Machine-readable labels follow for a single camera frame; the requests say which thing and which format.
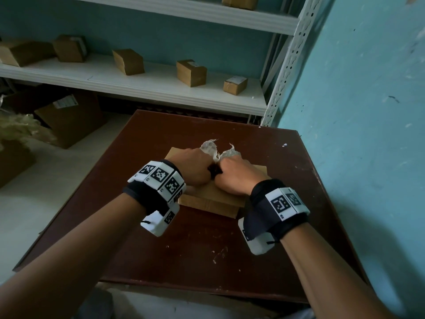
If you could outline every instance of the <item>wrist tracker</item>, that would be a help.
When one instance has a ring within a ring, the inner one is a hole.
[[[150,161],[128,180],[123,192],[146,209],[140,225],[161,236],[178,213],[178,198],[186,190],[180,171],[168,160]]]
[[[310,214],[297,193],[278,179],[259,182],[249,200],[252,207],[238,225],[255,255],[270,250],[286,233],[307,222]]]

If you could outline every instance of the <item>white paint speck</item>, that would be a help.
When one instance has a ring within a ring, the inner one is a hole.
[[[416,36],[416,40],[419,40],[423,37],[425,37],[425,27],[423,27],[423,29],[419,31],[418,35]]]

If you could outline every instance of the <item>forearm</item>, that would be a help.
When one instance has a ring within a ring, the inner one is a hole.
[[[281,240],[318,319],[395,318],[310,224]]]
[[[70,318],[145,209],[121,194],[0,287],[1,318]]]

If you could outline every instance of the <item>blue wall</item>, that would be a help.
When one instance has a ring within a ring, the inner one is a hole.
[[[282,0],[260,0],[279,10]],[[75,0],[0,0],[0,36],[51,41],[82,34],[89,49],[133,48],[147,61],[193,58],[212,71],[259,78],[272,34]]]
[[[425,318],[424,15],[425,0],[334,0],[279,121],[302,136],[375,291],[406,318]]]

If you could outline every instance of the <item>white shelf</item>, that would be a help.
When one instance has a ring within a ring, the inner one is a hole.
[[[248,79],[247,89],[234,96],[223,91],[231,75],[209,72],[206,85],[190,88],[177,79],[175,66],[145,62],[145,74],[125,76],[112,56],[98,54],[85,63],[52,58],[23,68],[0,64],[0,76],[226,112],[263,115],[267,108],[259,80]]]
[[[80,0],[293,36],[299,19],[198,0]]]

